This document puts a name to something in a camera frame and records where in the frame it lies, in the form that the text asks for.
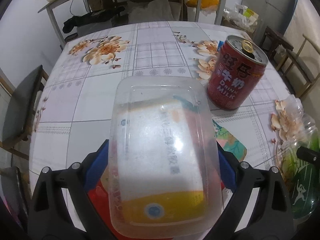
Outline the green plastic bottle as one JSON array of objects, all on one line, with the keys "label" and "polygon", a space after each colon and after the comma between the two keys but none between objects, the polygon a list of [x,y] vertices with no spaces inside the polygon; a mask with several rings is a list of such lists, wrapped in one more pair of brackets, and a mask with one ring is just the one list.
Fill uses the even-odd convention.
[{"label": "green plastic bottle", "polygon": [[303,146],[319,152],[319,130],[294,95],[276,100],[277,114],[272,114],[271,126],[278,141],[274,150],[276,165],[289,192],[293,218],[308,218],[319,202],[319,170],[298,157]]}]

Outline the red snack bag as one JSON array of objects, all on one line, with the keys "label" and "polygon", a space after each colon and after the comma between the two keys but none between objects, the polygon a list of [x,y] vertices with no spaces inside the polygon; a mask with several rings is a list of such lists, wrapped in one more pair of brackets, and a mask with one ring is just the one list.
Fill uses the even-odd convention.
[{"label": "red snack bag", "polygon": [[[217,143],[219,143],[225,151],[234,154],[238,161],[243,161],[246,154],[247,148],[238,140],[231,132],[226,128],[213,121],[215,127],[215,136]],[[105,225],[111,230],[113,235],[117,239],[128,239],[126,236],[121,235],[115,230],[111,223],[110,208],[108,202],[108,166],[103,172],[104,176],[98,181],[96,187],[87,192],[87,195],[93,204],[96,212],[103,220]]]}]

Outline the yellow and white medicine box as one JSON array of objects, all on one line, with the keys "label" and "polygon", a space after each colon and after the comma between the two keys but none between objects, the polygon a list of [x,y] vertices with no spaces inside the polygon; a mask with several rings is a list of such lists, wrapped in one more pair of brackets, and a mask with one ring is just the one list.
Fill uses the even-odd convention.
[{"label": "yellow and white medicine box", "polygon": [[125,222],[199,221],[207,206],[195,115],[181,100],[136,102],[117,116],[117,181]]}]

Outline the clear plastic food container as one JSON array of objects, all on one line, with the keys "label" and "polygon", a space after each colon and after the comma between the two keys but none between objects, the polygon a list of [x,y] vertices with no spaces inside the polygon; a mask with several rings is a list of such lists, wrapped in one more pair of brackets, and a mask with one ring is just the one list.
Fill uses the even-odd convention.
[{"label": "clear plastic food container", "polygon": [[203,85],[132,76],[114,99],[108,150],[111,223],[161,239],[211,229],[222,208],[219,156]]}]

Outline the red milk drink can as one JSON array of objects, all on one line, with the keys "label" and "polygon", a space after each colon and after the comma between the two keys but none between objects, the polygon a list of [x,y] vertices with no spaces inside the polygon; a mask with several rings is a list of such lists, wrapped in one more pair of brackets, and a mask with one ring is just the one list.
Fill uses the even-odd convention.
[{"label": "red milk drink can", "polygon": [[221,109],[239,108],[263,77],[267,64],[266,54],[255,43],[227,36],[207,85],[208,97]]}]

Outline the floral plastic tablecloth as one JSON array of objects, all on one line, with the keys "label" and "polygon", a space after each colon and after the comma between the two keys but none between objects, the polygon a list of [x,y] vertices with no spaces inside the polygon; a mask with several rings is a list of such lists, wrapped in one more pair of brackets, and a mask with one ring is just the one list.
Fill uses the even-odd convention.
[{"label": "floral plastic tablecloth", "polygon": [[[67,44],[44,87],[33,123],[30,147],[30,178],[40,169],[55,170],[82,161],[109,137],[116,87],[123,79],[137,85],[144,81],[199,79],[199,58],[194,42],[222,41],[228,35],[244,36],[239,30],[189,22],[149,22],[98,31],[87,36],[96,46],[100,38],[117,36],[128,41],[118,53],[117,67],[83,62],[86,49],[71,53]],[[178,40],[183,35],[190,43]],[[274,101],[289,96],[289,90],[272,65],[241,107],[235,111],[211,106],[214,120],[227,128],[247,148],[245,161],[256,168],[273,164],[268,119]]]}]

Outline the dark chair left of table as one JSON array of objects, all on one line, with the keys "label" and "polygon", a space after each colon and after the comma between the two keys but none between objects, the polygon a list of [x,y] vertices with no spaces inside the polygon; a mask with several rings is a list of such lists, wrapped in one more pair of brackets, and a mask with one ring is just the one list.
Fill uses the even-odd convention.
[{"label": "dark chair left of table", "polygon": [[32,133],[36,97],[44,89],[42,80],[47,81],[48,74],[40,65],[15,90],[9,92],[10,101],[2,126],[1,148],[25,160],[29,160],[29,156],[14,147],[21,141],[27,141]]}]

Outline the wooden chair with dark seat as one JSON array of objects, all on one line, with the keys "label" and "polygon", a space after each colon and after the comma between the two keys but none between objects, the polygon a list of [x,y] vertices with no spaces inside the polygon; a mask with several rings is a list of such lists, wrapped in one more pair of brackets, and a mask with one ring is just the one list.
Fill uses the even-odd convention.
[{"label": "wooden chair with dark seat", "polygon": [[312,39],[307,37],[305,34],[303,34],[303,38],[304,38],[304,41],[301,44],[298,52],[295,53],[292,50],[286,49],[284,57],[281,59],[280,63],[276,67],[276,71],[280,71],[282,67],[285,65],[286,61],[290,59],[291,63],[289,64],[285,72],[282,72],[282,77],[286,78],[288,72],[291,70],[293,66],[296,66],[300,74],[304,77],[305,83],[303,85],[303,88],[299,92],[295,91],[295,96],[297,98],[302,98],[303,96],[307,95],[309,90],[313,87],[313,85],[316,84],[316,82],[319,79],[319,67],[318,67],[317,75],[313,74],[312,70],[309,69],[307,64],[304,62],[304,60],[300,56],[307,42],[312,46],[312,48],[318,54],[318,56],[319,56],[319,46],[315,42],[313,42]]}]

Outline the small blue object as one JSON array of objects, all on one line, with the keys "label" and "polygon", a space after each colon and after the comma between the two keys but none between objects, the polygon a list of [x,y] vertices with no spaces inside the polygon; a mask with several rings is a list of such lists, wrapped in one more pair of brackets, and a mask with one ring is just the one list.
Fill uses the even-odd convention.
[{"label": "small blue object", "polygon": [[219,52],[221,50],[223,44],[224,44],[224,41],[219,41],[218,46],[217,46],[217,52]]}]

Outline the dark wooden stool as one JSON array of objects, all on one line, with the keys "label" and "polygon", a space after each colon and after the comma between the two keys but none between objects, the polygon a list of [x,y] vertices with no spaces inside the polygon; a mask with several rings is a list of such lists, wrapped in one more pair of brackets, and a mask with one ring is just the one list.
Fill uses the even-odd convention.
[{"label": "dark wooden stool", "polygon": [[[263,48],[263,44],[266,38],[268,38],[271,41],[271,45],[268,49]],[[269,26],[266,26],[263,34],[263,38],[260,41],[259,47],[266,53],[269,61],[272,61],[274,59],[274,56],[276,55],[276,49],[279,46],[282,46],[285,50],[293,51],[293,46],[289,41],[285,39],[285,37],[282,34],[280,34],[277,31],[274,31]]]}]

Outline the white plastic bags pile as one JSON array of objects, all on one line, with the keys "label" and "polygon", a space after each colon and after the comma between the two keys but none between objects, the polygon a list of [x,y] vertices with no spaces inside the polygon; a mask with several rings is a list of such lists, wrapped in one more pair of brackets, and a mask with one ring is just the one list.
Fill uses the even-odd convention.
[{"label": "white plastic bags pile", "polygon": [[229,23],[249,32],[255,31],[259,15],[246,5],[236,3],[234,9],[224,8],[223,17]]}]

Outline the black garment under shelf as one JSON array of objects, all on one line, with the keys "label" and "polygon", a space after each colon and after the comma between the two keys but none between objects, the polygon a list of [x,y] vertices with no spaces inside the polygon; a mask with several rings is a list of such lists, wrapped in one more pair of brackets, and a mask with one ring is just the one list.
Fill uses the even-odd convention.
[{"label": "black garment under shelf", "polygon": [[70,33],[74,27],[81,27],[91,23],[100,23],[111,20],[125,10],[124,6],[103,9],[98,11],[89,12],[82,16],[73,16],[63,23],[62,31],[67,34]]}]

